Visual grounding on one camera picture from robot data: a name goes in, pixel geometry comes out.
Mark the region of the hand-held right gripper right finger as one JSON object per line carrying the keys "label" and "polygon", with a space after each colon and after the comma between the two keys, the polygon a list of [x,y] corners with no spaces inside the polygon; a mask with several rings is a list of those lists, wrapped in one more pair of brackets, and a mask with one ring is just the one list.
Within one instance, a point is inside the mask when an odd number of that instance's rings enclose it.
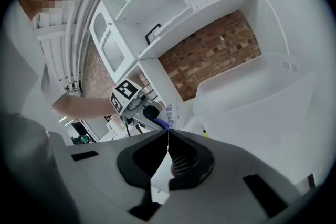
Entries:
{"label": "hand-held right gripper right finger", "polygon": [[155,224],[261,224],[300,197],[285,176],[238,146],[170,130],[169,154],[176,153],[195,159],[170,180]]}

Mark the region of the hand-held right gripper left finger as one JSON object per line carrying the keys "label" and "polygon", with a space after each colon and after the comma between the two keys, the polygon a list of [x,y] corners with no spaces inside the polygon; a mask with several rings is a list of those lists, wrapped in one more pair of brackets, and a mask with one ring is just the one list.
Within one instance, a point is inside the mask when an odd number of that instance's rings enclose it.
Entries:
{"label": "hand-held right gripper left finger", "polygon": [[66,146],[51,133],[50,146],[72,198],[70,224],[168,224],[168,205],[151,209],[151,177],[167,152],[165,131],[116,141]]}

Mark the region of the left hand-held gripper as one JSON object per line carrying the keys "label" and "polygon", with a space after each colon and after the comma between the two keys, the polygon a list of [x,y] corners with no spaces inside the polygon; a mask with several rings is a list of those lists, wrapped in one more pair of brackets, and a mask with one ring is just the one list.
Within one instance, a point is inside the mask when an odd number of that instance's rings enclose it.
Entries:
{"label": "left hand-held gripper", "polygon": [[128,126],[136,126],[138,122],[134,120],[135,114],[141,109],[142,115],[145,118],[145,124],[151,129],[168,129],[169,125],[159,115],[162,107],[155,102],[147,102],[148,96],[142,91],[142,87],[131,81],[124,79],[119,82],[113,89],[110,97],[110,102],[120,119],[125,123],[127,133],[129,134]]}

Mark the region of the blue wet wipes packet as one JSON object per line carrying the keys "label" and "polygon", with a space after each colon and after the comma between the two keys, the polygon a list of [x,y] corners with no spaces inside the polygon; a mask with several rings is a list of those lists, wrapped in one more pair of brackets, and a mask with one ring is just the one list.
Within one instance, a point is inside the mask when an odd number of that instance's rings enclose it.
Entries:
{"label": "blue wet wipes packet", "polygon": [[182,110],[177,101],[172,102],[162,109],[154,122],[160,125],[163,129],[180,130],[183,124]]}

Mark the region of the translucent plastic storage bin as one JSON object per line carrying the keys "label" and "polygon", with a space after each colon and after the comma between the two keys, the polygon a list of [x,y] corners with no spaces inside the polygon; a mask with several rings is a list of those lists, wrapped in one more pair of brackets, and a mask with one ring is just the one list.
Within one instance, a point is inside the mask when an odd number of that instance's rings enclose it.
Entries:
{"label": "translucent plastic storage bin", "polygon": [[263,54],[201,82],[193,112],[210,138],[279,167],[293,157],[315,81],[312,61]]}

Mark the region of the person's left forearm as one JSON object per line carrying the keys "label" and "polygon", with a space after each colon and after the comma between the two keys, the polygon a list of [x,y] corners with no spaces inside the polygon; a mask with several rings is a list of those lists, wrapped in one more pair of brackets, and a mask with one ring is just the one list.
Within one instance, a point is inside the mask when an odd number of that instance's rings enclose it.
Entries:
{"label": "person's left forearm", "polygon": [[108,98],[83,98],[64,94],[52,106],[60,115],[71,119],[87,120],[116,115]]}

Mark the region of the pile of assorted lab items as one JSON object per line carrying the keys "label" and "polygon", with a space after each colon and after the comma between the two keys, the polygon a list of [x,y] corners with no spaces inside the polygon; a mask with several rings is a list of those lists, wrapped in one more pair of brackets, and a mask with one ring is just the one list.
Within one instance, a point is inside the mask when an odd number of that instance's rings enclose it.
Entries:
{"label": "pile of assorted lab items", "polygon": [[65,128],[74,145],[97,142],[80,121],[71,120],[65,125]]}

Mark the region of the white arched glass cabinet door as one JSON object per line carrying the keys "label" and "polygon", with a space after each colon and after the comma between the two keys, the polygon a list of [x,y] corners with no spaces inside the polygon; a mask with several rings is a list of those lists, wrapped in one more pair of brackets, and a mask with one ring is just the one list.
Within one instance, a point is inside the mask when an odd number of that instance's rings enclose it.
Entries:
{"label": "white arched glass cabinet door", "polygon": [[[107,26],[106,22],[113,22],[113,26]],[[110,77],[114,83],[119,82],[135,63],[135,56],[104,0],[98,4],[89,29]]]}

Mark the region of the black-framed leaf picture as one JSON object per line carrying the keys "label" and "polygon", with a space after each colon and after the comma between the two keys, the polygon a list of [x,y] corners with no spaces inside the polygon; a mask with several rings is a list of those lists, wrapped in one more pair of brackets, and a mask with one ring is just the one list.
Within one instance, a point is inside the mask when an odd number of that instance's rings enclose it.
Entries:
{"label": "black-framed leaf picture", "polygon": [[145,36],[145,40],[148,45],[153,43],[157,39],[157,34],[156,32],[161,28],[161,24],[158,23],[156,24]]}

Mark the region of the white illustrated book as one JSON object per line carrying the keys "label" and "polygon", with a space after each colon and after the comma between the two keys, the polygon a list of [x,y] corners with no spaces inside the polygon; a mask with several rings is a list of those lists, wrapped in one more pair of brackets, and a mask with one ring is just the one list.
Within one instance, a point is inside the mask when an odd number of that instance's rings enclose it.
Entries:
{"label": "white illustrated book", "polygon": [[154,34],[155,36],[161,36],[164,32],[175,26],[179,21],[187,17],[190,13],[194,11],[192,5],[187,5],[182,11],[169,19],[163,26],[161,26]]}

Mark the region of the person's light shirt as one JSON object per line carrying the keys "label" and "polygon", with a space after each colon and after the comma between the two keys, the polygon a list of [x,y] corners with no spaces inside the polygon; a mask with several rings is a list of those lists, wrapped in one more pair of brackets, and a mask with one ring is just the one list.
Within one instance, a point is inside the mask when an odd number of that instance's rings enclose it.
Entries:
{"label": "person's light shirt", "polygon": [[51,107],[64,94],[48,67],[32,21],[13,1],[0,27],[0,108],[43,125],[57,125]]}

